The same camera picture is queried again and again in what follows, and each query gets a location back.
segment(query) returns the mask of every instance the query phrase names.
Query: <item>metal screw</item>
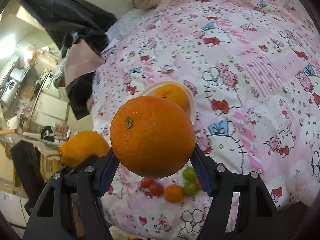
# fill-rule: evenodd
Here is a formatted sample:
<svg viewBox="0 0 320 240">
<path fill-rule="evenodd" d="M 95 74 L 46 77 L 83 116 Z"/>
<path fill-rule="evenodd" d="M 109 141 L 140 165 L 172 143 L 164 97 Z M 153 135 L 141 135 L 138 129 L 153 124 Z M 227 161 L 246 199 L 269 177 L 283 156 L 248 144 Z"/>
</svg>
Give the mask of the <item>metal screw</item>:
<svg viewBox="0 0 320 240">
<path fill-rule="evenodd" d="M 88 167 L 85 168 L 85 172 L 87 172 L 87 173 L 90 173 L 90 172 L 93 172 L 93 171 L 94 171 L 94 167 L 92 167 L 92 166 L 88 166 Z"/>
<path fill-rule="evenodd" d="M 56 173 L 54 173 L 53 175 L 52 175 L 52 177 L 54 178 L 54 179 L 58 179 L 58 178 L 60 178 L 60 173 L 59 172 L 56 172 Z"/>
<path fill-rule="evenodd" d="M 253 178 L 255 178 L 255 179 L 256 179 L 257 177 L 259 177 L 259 174 L 256 173 L 255 171 L 251 172 L 250 175 L 251 175 L 251 177 L 253 177 Z"/>
<path fill-rule="evenodd" d="M 225 171 L 226 171 L 226 168 L 223 167 L 223 166 L 218 166 L 218 167 L 217 167 L 217 171 L 219 171 L 219 172 L 225 172 Z"/>
</svg>

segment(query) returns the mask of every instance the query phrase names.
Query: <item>orange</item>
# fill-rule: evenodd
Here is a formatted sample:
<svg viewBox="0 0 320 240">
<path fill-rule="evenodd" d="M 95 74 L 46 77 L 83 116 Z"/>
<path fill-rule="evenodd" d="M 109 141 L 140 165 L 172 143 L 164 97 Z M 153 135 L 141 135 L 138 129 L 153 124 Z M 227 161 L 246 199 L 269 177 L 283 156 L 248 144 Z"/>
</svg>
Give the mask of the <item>orange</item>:
<svg viewBox="0 0 320 240">
<path fill-rule="evenodd" d="M 183 200 L 183 188 L 179 185 L 172 184 L 164 189 L 163 196 L 170 203 L 178 203 Z"/>
<path fill-rule="evenodd" d="M 105 139 L 93 131 L 80 132 L 60 146 L 61 161 L 72 168 L 90 155 L 105 156 L 110 146 Z"/>
<path fill-rule="evenodd" d="M 169 101 L 175 102 L 183 110 L 186 110 L 189 103 L 188 96 L 185 91 L 175 84 L 167 84 L 159 87 L 155 92 L 155 97 L 165 98 Z"/>
<path fill-rule="evenodd" d="M 180 169 L 194 150 L 195 131 L 177 104 L 153 96 L 130 99 L 110 126 L 110 140 L 119 161 L 147 178 L 163 178 Z"/>
<path fill-rule="evenodd" d="M 199 189 L 201 189 L 201 185 L 200 185 L 200 182 L 199 182 L 198 178 L 196 178 L 196 184 L 199 187 Z"/>
</svg>

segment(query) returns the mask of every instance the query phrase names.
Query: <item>green grape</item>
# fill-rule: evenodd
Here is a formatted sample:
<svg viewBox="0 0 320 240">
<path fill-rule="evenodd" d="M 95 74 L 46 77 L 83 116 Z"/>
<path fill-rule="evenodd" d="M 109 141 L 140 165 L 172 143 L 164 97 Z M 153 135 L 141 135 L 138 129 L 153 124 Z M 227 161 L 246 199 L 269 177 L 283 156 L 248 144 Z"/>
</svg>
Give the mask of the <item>green grape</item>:
<svg viewBox="0 0 320 240">
<path fill-rule="evenodd" d="M 183 193 L 186 197 L 193 197 L 199 191 L 199 187 L 195 182 L 188 181 L 183 187 Z"/>
<path fill-rule="evenodd" d="M 187 181 L 196 181 L 196 173 L 195 173 L 195 171 L 193 170 L 192 167 L 187 167 L 183 171 L 182 176 Z"/>
</svg>

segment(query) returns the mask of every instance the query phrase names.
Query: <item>bedsheet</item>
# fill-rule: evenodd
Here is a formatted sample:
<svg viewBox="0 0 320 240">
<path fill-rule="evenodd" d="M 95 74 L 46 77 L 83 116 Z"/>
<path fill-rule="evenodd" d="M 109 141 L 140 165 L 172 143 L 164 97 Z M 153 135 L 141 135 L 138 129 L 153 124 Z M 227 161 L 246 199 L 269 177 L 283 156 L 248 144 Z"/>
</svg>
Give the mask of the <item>bedsheet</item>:
<svg viewBox="0 0 320 240">
<path fill-rule="evenodd" d="M 319 179 L 320 39 L 299 0 L 163 0 L 117 24 L 126 29 L 93 78 L 94 130 L 109 143 L 121 105 L 175 80 L 194 95 L 203 153 L 232 172 L 257 171 L 279 209 L 297 201 L 286 179 Z M 141 179 L 119 166 L 102 197 L 105 219 L 149 238 L 196 239 L 212 199 L 199 192 L 171 204 L 140 188 Z M 159 183 L 185 180 L 179 171 Z M 234 194 L 227 230 L 237 201 Z"/>
</svg>

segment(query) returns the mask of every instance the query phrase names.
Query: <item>cherry tomato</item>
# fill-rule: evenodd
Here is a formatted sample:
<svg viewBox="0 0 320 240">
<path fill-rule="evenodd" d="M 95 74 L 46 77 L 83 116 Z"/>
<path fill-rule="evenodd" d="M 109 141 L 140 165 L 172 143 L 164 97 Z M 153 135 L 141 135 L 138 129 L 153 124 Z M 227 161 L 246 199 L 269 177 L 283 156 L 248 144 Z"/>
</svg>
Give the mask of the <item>cherry tomato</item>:
<svg viewBox="0 0 320 240">
<path fill-rule="evenodd" d="M 152 184 L 152 185 L 150 186 L 149 190 L 150 190 L 150 193 L 151 193 L 153 196 L 160 196 L 160 195 L 163 194 L 163 191 L 164 191 L 162 185 L 159 184 L 159 183 L 154 183 L 154 184 Z"/>
<path fill-rule="evenodd" d="M 151 178 L 143 178 L 141 181 L 140 181 L 140 187 L 142 188 L 149 188 L 152 184 L 155 183 L 155 180 L 154 179 L 151 179 Z"/>
</svg>

